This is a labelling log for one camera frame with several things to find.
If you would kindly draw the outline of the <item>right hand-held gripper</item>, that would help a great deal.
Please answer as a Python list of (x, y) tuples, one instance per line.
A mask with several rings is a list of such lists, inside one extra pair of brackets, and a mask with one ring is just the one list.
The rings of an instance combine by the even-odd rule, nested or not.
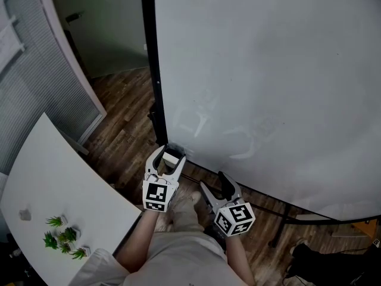
[(217, 199), (203, 181), (199, 183), (202, 196), (215, 214), (217, 232), (221, 237), (243, 234), (255, 221), (252, 207), (243, 200), (241, 188), (234, 179), (222, 171), (218, 172), (218, 178), (224, 199)]

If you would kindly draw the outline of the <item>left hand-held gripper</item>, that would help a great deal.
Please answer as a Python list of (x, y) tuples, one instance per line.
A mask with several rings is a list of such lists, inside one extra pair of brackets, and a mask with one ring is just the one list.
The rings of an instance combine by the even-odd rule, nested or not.
[[(164, 152), (165, 145), (157, 148), (147, 158), (145, 163), (146, 173), (142, 184), (142, 202), (145, 210), (166, 212), (179, 187), (178, 181), (169, 181), (164, 177), (153, 174), (158, 173), (158, 167)], [(164, 176), (179, 177), (181, 175), (186, 156), (182, 156), (181, 158), (164, 156), (163, 160), (167, 168)]]

